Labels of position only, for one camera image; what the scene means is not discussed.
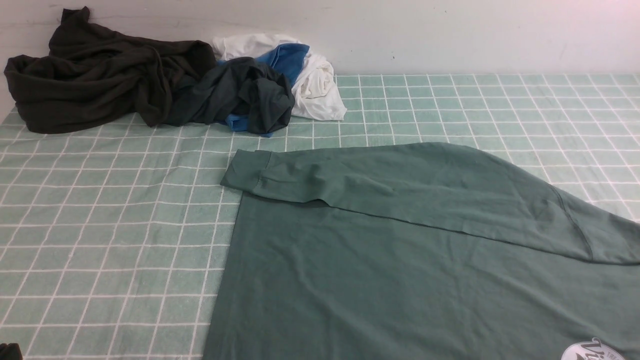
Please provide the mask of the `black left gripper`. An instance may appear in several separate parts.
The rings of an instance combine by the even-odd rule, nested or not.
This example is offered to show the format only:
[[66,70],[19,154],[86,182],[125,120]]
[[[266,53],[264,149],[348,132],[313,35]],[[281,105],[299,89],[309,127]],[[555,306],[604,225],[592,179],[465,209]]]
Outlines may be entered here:
[[23,360],[23,354],[16,342],[0,344],[0,360]]

